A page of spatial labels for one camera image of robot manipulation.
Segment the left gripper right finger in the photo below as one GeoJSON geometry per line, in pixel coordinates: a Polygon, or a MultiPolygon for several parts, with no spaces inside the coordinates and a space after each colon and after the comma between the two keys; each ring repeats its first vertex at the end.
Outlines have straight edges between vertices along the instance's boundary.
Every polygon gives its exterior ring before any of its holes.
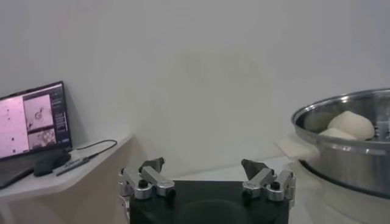
{"type": "Polygon", "coordinates": [[[283,170],[279,174],[265,163],[242,159],[241,165],[248,180],[242,183],[244,201],[252,201],[265,194],[270,201],[295,200],[296,176],[292,171],[283,170]]]}

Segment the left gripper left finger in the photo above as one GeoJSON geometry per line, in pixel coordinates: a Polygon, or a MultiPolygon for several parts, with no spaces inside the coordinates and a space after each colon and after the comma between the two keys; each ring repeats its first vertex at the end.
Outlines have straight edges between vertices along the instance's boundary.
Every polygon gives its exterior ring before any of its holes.
{"type": "Polygon", "coordinates": [[[164,164],[165,159],[159,157],[145,161],[138,170],[121,169],[118,174],[120,196],[135,197],[137,200],[148,200],[154,195],[166,200],[174,198],[176,184],[161,174],[164,164]]]}

